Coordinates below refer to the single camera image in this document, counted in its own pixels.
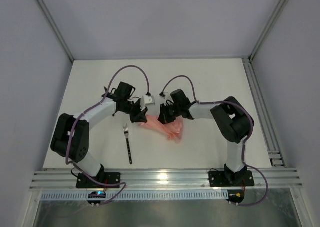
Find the pink satin napkin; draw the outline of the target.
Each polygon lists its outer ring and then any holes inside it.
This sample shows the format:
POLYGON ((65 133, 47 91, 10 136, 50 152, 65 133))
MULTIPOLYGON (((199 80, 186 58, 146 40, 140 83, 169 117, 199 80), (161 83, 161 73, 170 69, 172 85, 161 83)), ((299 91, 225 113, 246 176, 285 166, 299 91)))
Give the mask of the pink satin napkin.
POLYGON ((138 123, 139 127, 158 132, 165 136, 168 141, 179 143, 183 137, 184 121, 178 117, 171 123, 161 123, 156 115, 147 115, 147 122, 138 123))

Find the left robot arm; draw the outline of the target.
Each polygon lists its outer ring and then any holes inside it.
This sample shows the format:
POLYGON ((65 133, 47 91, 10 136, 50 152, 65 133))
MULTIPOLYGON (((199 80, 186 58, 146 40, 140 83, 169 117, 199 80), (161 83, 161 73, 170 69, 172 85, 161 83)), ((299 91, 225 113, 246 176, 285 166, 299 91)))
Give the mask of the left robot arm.
POLYGON ((80 171, 76 188, 118 189, 122 185, 120 173, 107 173, 104 166, 90 154, 90 131, 117 112, 129 115, 132 123, 147 122, 147 107, 141 105, 140 99, 131 99, 135 91, 135 87, 120 82, 117 88, 107 90, 98 103, 85 111, 59 116, 50 148, 80 171))

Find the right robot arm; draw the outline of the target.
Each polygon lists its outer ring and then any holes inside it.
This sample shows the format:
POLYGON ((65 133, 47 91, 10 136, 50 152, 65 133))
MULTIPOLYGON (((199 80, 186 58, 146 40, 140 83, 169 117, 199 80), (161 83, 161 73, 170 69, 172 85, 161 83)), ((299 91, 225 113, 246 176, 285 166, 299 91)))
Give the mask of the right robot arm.
POLYGON ((227 140, 227 160, 224 176, 234 184, 244 177, 248 166, 245 162, 246 143, 251 137, 254 120, 233 96, 216 102, 191 102, 182 89, 173 91, 170 99, 160 105, 158 121, 174 122, 178 117, 188 120, 214 120, 220 133, 227 140))

